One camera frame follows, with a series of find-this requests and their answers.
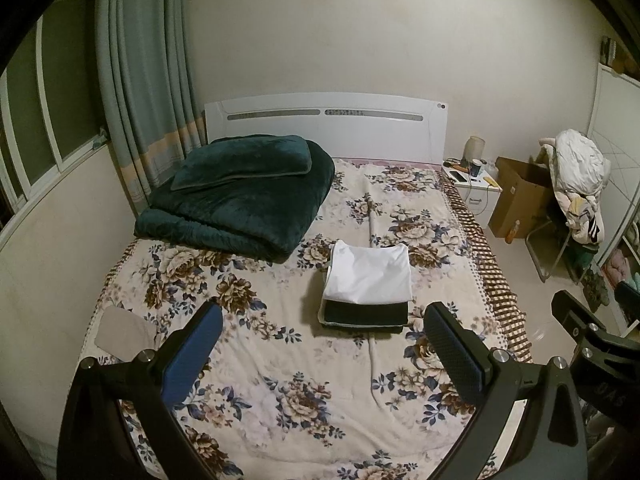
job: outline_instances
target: cardboard box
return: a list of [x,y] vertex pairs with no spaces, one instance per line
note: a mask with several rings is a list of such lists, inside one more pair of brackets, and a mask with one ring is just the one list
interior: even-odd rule
[[499,156],[498,184],[502,193],[489,220],[497,238],[504,238],[516,220],[520,227],[516,238],[524,238],[545,217],[546,206],[554,198],[547,168]]

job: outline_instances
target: nightstand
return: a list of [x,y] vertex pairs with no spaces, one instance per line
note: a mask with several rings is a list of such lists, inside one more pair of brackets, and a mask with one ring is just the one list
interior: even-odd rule
[[478,222],[480,227],[483,229],[487,227],[489,224],[489,218],[494,214],[495,203],[498,202],[498,198],[500,198],[502,188],[499,186],[491,186],[484,179],[484,177],[489,176],[485,170],[482,170],[476,177],[472,177],[469,176],[468,173],[458,171],[457,173],[467,179],[465,182],[459,182],[454,176],[452,176],[451,171],[456,170],[445,168],[443,166],[442,171],[444,171],[453,181],[453,184],[456,186],[458,193],[460,193],[462,200],[465,201],[469,211],[474,214],[476,222]]

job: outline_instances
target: beige cloth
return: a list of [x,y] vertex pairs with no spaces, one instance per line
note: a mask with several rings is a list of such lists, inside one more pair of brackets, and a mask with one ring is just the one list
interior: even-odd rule
[[110,305],[102,314],[95,345],[121,361],[131,361],[147,348],[156,348],[156,326],[129,310]]

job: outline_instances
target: floor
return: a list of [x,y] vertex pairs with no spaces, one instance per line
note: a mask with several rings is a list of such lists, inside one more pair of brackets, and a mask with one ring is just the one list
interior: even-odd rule
[[[494,237],[489,229],[484,232],[511,290],[518,295],[518,307],[527,315],[526,329],[533,361],[546,364],[553,356],[560,355],[570,362],[575,342],[551,315],[551,299],[558,290],[565,289],[586,305],[582,287],[572,282],[562,262],[553,275],[542,283],[523,238],[507,244],[503,238]],[[535,247],[541,255],[543,266],[545,263],[548,265],[554,255],[553,246],[541,235]],[[618,334],[616,322],[607,308],[601,306],[596,316],[610,333]]]

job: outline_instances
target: cup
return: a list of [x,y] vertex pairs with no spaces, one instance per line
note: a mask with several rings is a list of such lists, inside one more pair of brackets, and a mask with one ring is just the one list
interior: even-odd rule
[[469,166],[469,175],[478,176],[480,174],[480,170],[482,169],[482,160],[475,158],[471,161],[471,165]]

